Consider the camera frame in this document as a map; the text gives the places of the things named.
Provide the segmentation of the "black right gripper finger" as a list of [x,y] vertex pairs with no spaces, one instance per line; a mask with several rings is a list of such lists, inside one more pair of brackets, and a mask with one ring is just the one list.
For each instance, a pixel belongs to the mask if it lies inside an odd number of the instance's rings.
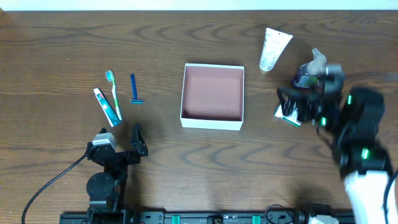
[[281,104],[282,115],[293,120],[305,121],[305,105],[300,101],[286,101]]
[[307,100],[311,98],[309,92],[294,90],[283,86],[277,88],[277,96],[279,101]]

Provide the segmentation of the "purple soap pump bottle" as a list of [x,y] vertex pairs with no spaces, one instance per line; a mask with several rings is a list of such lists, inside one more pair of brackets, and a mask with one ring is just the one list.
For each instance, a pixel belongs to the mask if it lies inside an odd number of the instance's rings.
[[326,65],[326,57],[317,49],[312,49],[313,60],[301,65],[293,77],[291,84],[294,88],[308,89],[317,82],[317,75]]

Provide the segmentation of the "white lotion tube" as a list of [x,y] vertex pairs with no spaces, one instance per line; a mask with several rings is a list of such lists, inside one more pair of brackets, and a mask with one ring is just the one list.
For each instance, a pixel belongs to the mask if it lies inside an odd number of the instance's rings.
[[291,34],[286,34],[271,28],[266,29],[264,45],[259,61],[261,73],[268,73],[274,68],[280,55],[292,38],[293,35]]

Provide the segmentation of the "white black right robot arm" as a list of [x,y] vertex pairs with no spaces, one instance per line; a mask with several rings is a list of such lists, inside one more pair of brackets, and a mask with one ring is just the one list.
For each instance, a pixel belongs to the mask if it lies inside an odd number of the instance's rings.
[[328,143],[350,200],[356,223],[397,223],[395,180],[387,149],[379,142],[383,95],[371,88],[342,94],[341,83],[318,83],[308,91],[277,89],[284,116],[313,121],[333,137]]

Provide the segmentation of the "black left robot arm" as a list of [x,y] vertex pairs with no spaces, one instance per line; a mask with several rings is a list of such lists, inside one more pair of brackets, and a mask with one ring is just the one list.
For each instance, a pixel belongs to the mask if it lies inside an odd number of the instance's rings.
[[94,174],[87,182],[90,209],[96,212],[115,212],[122,207],[128,166],[139,164],[141,157],[148,155],[147,144],[138,123],[134,126],[130,146],[128,151],[117,152],[115,137],[104,128],[88,143],[85,152],[88,160],[104,168],[104,171]]

